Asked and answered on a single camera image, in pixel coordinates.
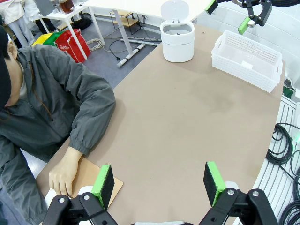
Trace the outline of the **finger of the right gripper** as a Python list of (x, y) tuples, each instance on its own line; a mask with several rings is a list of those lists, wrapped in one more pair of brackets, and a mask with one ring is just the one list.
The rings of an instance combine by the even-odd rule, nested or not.
[(219, 3), (222, 2), (229, 2), (231, 0), (211, 0), (211, 2), (207, 5), (207, 7), (205, 8), (205, 12), (208, 15), (211, 15), (213, 13), (213, 11), (218, 7)]
[[(272, 11), (271, 0), (239, 0), (239, 5), (242, 8), (246, 8), (248, 17), (244, 19), (242, 24), (238, 27), (238, 32), (243, 35), (248, 27), (254, 27), (256, 25), (264, 26)], [(255, 15), (254, 6), (261, 5), (262, 11), (259, 15)]]

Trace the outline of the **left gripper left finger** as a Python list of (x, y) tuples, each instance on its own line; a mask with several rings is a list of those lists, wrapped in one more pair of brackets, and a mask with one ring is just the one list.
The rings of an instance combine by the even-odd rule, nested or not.
[(101, 167), (90, 192), (70, 199), (66, 195), (55, 196), (42, 222), (44, 225), (116, 225), (107, 211), (114, 188), (113, 171), (110, 165)]

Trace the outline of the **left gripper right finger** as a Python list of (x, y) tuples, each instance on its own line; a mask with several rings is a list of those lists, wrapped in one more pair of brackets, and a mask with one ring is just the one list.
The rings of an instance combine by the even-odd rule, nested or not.
[(203, 182), (211, 208), (201, 225), (224, 225), (229, 217), (238, 218), (243, 225), (278, 224), (263, 190), (256, 188), (243, 193), (227, 187), (215, 162), (205, 163)]

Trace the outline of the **person's left hand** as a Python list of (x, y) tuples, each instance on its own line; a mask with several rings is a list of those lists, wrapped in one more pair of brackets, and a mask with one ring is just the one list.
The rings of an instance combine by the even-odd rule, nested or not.
[(49, 187), (58, 195), (71, 196), (72, 182), (77, 174), (78, 164), (83, 154), (68, 147), (62, 159), (49, 172)]

